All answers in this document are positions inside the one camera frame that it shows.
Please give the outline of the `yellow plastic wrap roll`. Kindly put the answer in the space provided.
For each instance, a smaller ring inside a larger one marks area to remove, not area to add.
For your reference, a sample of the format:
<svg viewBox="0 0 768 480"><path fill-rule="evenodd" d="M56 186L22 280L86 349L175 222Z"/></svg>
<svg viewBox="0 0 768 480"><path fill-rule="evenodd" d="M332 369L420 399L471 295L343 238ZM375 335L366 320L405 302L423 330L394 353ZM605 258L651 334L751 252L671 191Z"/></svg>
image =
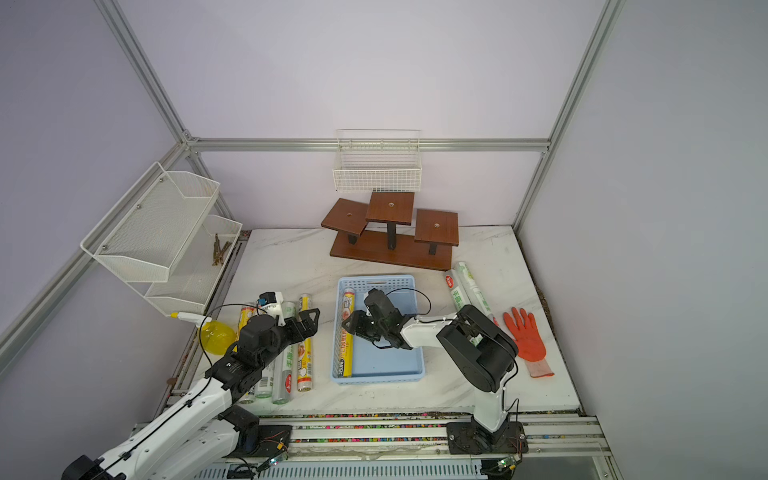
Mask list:
<svg viewBox="0 0 768 480"><path fill-rule="evenodd" d="M354 350L354 335L350 334L344 327L344 321L349 319L354 312L355 307L355 291L353 288L346 288L344 290L341 302L341 340L340 340L340 357L339 357L339 372L342 378L352 376L352 362L353 362L353 350Z"/></svg>

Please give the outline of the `clear wrap roll red label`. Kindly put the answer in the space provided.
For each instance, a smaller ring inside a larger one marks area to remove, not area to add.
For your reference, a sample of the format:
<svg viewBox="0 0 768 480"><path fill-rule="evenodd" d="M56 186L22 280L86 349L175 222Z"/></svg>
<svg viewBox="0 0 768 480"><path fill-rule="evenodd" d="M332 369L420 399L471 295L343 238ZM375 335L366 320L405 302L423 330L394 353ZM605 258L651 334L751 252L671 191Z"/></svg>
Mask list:
<svg viewBox="0 0 768 480"><path fill-rule="evenodd" d="M446 271L444 273L444 279L456 311L460 311L466 305L471 304L464 282L455 269Z"/></svg>

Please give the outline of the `clear wrap roll green label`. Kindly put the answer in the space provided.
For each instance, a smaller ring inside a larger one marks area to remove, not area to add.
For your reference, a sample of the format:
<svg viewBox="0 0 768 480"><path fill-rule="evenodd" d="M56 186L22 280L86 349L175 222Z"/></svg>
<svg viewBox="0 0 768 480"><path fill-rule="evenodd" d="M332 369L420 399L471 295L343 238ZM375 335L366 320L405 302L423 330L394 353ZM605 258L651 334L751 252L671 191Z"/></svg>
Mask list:
<svg viewBox="0 0 768 480"><path fill-rule="evenodd" d="M492 322L496 322L493 310L491 309L483 291L477 284L477 281L469 269L468 264L464 261L459 261L454 265L454 269L458 274L462 287L467 293L470 303L478 308Z"/></svg>

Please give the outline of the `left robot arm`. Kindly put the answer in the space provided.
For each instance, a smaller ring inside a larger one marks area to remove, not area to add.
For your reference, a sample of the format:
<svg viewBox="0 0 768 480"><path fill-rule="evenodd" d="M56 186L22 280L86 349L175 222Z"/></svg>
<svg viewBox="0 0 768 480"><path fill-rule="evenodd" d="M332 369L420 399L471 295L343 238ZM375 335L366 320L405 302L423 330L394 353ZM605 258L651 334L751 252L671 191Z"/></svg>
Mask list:
<svg viewBox="0 0 768 480"><path fill-rule="evenodd" d="M252 317L187 395L100 457L75 459L62 477L183 479L233 452L262 453L268 459L281 455L292 428L271 427L262 433L259 417L238 401L284 350L317 333L319 317L317 308L284 321L269 314Z"/></svg>

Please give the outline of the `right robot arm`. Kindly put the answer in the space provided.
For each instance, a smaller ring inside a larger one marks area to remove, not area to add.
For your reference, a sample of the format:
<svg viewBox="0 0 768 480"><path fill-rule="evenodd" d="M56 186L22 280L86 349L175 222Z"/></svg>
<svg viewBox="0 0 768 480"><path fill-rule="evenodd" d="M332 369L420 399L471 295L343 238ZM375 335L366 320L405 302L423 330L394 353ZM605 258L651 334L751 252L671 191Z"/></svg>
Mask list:
<svg viewBox="0 0 768 480"><path fill-rule="evenodd" d="M364 308L348 314L341 326L379 349L442 349L478 393L471 420L460 428L484 447L513 433L505 405L505 382L517 367L518 347L474 305L448 316L404 314L387 293L372 289Z"/></svg>

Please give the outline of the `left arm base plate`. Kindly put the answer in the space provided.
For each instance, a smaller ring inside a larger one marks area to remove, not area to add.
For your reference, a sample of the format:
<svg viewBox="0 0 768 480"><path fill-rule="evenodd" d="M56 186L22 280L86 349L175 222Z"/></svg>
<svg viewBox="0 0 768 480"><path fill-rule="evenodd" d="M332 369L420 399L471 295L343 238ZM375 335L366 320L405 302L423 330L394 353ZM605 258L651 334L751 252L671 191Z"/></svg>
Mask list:
<svg viewBox="0 0 768 480"><path fill-rule="evenodd" d="M290 425L259 425L239 433L230 457L276 457L286 451L293 428Z"/></svg>

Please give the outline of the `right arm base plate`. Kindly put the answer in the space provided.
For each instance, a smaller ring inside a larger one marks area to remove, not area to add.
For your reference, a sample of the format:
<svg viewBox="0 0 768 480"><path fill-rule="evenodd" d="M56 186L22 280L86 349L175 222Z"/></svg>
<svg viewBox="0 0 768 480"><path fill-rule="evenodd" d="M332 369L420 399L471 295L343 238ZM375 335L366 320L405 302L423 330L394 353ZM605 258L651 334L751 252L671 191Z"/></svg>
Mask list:
<svg viewBox="0 0 768 480"><path fill-rule="evenodd" d="M518 421L505 420L495 432L485 429L475 420L450 422L446 426L451 454L526 454L527 435Z"/></svg>

